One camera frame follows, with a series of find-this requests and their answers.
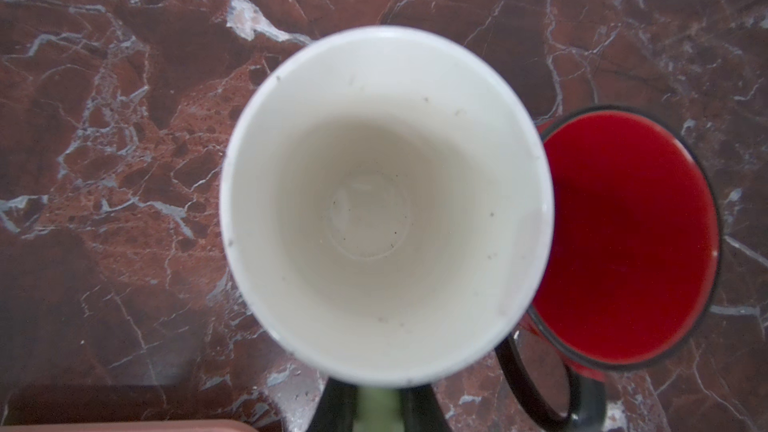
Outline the light green mug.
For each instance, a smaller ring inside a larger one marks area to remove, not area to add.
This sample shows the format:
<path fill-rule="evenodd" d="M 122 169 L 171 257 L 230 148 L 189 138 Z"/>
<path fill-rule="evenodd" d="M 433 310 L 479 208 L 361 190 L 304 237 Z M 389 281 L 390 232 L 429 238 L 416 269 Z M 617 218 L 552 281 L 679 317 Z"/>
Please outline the light green mug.
<path fill-rule="evenodd" d="M 219 216 L 265 331 L 358 387 L 353 431 L 404 431 L 400 389 L 465 369 L 524 316 L 554 193 L 493 68 L 439 35 L 370 26 L 306 46 L 259 86 L 225 153 Z"/>

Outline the pink tray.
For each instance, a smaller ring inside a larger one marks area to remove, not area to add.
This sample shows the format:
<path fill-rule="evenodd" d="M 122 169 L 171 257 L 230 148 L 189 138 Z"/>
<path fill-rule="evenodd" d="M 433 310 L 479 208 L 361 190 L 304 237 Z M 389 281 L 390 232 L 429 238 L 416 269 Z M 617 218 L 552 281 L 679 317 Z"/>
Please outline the pink tray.
<path fill-rule="evenodd" d="M 257 432 L 225 419 L 2 426 L 1 432 Z"/>

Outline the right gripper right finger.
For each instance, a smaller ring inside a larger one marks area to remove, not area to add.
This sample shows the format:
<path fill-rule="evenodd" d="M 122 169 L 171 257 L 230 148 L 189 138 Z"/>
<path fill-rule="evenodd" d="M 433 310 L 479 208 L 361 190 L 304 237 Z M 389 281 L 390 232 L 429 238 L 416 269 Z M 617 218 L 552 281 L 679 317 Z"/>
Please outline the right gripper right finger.
<path fill-rule="evenodd" d="M 429 384 L 399 390 L 405 432 L 451 432 Z"/>

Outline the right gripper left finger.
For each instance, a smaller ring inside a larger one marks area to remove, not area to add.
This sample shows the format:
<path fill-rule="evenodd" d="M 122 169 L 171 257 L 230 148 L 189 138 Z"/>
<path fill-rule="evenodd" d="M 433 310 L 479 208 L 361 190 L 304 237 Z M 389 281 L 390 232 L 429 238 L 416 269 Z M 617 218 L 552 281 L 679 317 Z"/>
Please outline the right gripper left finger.
<path fill-rule="evenodd" d="M 306 431 L 352 432 L 357 399 L 357 386 L 329 378 Z"/>

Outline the red mug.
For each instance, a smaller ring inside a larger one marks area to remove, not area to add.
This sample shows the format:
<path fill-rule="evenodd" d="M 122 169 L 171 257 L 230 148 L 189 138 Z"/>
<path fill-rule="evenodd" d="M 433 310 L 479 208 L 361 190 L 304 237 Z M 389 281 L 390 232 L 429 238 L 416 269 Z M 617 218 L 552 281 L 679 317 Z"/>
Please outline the red mug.
<path fill-rule="evenodd" d="M 605 375 L 682 348 L 717 287 L 722 226 L 715 194 L 680 135 L 649 115 L 596 105 L 548 122 L 555 227 L 543 280 L 521 320 L 560 356 L 565 413 L 543 397 L 514 338 L 496 355 L 527 415 L 545 431 L 597 431 Z"/>

